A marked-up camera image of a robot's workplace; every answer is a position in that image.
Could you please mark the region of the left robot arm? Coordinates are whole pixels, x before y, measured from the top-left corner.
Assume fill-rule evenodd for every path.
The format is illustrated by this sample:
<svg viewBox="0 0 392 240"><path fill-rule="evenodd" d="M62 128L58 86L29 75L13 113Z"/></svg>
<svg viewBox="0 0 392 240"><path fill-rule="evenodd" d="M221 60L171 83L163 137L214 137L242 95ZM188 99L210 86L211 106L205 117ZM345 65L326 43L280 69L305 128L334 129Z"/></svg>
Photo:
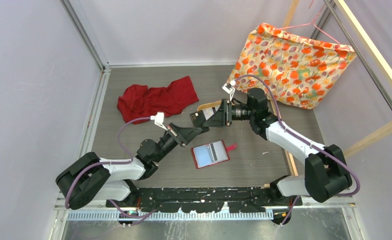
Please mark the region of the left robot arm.
<svg viewBox="0 0 392 240"><path fill-rule="evenodd" d="M65 207L78 210L98 200L115 200L132 207L138 199L132 181L151 177L158 170L157 163L175 147L185 147L209 130L206 126L180 127L170 123L158 141L143 140L129 159L106 159L87 152L55 179L65 197Z"/></svg>

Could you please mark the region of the red card holder wallet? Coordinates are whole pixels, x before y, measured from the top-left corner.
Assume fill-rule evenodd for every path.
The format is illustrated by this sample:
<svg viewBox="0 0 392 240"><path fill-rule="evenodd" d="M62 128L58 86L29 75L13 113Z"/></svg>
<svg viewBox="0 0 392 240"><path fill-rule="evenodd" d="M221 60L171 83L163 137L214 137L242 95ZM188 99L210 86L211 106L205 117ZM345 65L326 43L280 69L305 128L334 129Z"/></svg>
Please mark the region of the red card holder wallet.
<svg viewBox="0 0 392 240"><path fill-rule="evenodd" d="M202 144L191 148L191 154L196 169L201 169L229 161L230 152L237 148L237 144L227 146L223 140Z"/></svg>

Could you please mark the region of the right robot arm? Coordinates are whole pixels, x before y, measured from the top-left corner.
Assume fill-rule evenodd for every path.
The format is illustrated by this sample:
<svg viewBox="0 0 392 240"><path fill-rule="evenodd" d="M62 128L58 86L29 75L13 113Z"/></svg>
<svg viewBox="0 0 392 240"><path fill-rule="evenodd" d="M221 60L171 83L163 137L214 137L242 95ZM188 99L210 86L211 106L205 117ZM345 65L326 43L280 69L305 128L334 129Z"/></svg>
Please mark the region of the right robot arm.
<svg viewBox="0 0 392 240"><path fill-rule="evenodd" d="M290 196L309 196L319 203L343 194L353 180L343 151L336 145L325 146L294 131L269 111L268 98L260 88L251 88L246 103L222 99L198 107L192 117L194 126L228 127L233 121L249 121L252 131L277 144L304 165L304 174L283 176L269 184L269 198L283 205Z"/></svg>

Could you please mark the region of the white magnetic stripe card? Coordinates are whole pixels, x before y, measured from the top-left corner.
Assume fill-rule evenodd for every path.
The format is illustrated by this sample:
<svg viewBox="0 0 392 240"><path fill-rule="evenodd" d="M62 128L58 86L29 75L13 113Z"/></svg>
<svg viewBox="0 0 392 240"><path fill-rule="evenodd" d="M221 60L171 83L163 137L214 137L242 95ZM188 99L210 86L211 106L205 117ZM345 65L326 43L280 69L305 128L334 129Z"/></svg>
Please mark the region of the white magnetic stripe card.
<svg viewBox="0 0 392 240"><path fill-rule="evenodd" d="M211 162L213 164L229 160L229 155L222 140L210 143L208 148L210 150Z"/></svg>

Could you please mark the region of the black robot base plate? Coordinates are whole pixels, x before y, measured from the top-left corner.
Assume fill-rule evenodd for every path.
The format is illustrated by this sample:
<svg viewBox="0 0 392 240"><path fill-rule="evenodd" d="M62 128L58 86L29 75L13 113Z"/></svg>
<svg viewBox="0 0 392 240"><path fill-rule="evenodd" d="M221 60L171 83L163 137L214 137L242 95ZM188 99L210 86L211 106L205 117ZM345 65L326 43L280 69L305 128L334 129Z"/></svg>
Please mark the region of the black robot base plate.
<svg viewBox="0 0 392 240"><path fill-rule="evenodd" d="M144 212L153 209L162 213L218 213L228 207L230 213L261 213L267 207L288 209L295 197L273 196L271 188L249 187L140 187L122 201L121 208L139 207Z"/></svg>

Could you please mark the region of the yellow oval tray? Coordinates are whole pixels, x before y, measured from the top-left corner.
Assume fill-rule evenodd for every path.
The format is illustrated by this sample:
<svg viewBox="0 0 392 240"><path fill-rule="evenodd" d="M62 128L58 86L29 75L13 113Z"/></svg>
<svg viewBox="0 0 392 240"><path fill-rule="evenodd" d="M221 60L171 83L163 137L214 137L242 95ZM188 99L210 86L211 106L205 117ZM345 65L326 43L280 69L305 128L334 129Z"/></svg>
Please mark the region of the yellow oval tray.
<svg viewBox="0 0 392 240"><path fill-rule="evenodd" d="M221 103L222 103L222 100L204 103L204 104L198 106L196 111L199 112L199 111L203 111L205 109L211 109L215 113L218 110Z"/></svg>

